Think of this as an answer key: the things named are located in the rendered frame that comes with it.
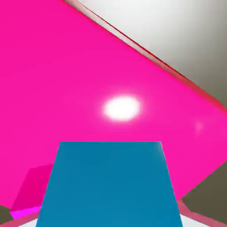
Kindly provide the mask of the large pink box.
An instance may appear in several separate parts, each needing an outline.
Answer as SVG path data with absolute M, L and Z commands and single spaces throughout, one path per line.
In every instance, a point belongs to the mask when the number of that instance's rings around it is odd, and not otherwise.
M 63 0 L 0 0 L 0 205 L 61 141 L 161 141 L 179 199 L 227 161 L 227 114 Z

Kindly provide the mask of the small blue cube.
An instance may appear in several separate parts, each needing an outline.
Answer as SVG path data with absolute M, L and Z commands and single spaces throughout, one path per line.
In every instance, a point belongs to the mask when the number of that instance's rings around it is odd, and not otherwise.
M 161 143 L 61 142 L 36 227 L 183 227 Z

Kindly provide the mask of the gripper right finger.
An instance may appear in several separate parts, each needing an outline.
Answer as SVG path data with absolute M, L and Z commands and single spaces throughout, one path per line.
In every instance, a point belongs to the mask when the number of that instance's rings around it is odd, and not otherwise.
M 182 200 L 177 201 L 183 227 L 227 227 L 227 224 L 191 212 Z

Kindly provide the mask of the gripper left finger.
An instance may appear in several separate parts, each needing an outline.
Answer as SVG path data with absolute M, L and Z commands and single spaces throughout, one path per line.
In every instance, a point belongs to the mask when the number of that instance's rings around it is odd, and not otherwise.
M 30 221 L 33 221 L 35 219 L 37 219 L 39 216 L 39 211 L 36 213 L 31 213 L 29 215 L 26 215 L 24 217 L 15 219 L 15 220 L 11 220 L 9 222 L 5 222 L 3 224 L 0 224 L 0 227 L 19 227 L 23 224 L 26 224 Z

